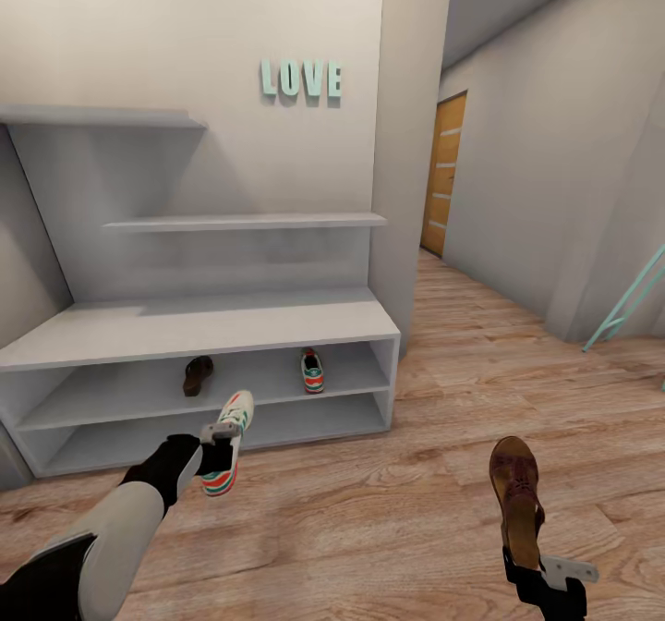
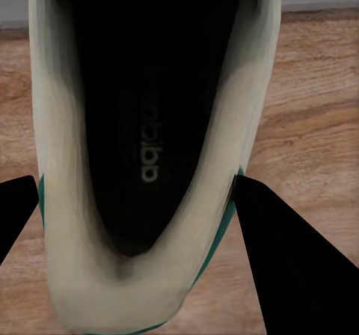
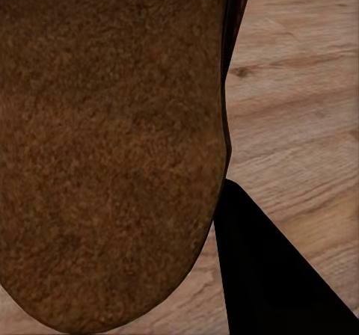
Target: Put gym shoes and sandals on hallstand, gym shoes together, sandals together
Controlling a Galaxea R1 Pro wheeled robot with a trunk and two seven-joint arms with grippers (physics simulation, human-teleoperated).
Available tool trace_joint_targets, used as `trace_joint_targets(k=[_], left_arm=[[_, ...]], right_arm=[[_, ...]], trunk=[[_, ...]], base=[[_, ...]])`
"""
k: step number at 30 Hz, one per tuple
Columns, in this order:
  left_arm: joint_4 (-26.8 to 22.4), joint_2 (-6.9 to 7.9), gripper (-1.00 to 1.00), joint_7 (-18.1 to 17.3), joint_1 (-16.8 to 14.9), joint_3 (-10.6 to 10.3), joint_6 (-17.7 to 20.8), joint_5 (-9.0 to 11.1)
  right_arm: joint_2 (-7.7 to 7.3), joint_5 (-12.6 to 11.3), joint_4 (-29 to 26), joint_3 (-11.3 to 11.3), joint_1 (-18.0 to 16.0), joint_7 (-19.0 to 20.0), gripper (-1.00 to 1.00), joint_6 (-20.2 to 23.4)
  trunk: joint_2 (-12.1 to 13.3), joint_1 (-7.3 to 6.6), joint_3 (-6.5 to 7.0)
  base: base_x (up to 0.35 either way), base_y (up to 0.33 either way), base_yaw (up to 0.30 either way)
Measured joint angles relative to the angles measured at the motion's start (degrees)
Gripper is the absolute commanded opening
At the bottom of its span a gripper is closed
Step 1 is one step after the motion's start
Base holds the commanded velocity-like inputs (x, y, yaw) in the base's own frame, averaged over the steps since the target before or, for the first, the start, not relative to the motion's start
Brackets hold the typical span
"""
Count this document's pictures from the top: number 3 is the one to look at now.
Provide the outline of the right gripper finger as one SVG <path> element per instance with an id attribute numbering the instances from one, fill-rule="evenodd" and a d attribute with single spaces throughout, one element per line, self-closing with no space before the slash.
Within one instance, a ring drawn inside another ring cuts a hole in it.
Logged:
<path id="1" fill-rule="evenodd" d="M 214 225 L 230 335 L 359 335 L 359 319 L 230 179 Z"/>

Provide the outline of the sandal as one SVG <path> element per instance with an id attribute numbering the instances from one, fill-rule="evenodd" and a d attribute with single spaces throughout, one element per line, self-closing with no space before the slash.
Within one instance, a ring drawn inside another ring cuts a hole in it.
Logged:
<path id="1" fill-rule="evenodd" d="M 0 0 L 0 284 L 100 334 L 193 269 L 232 156 L 248 0 Z"/>

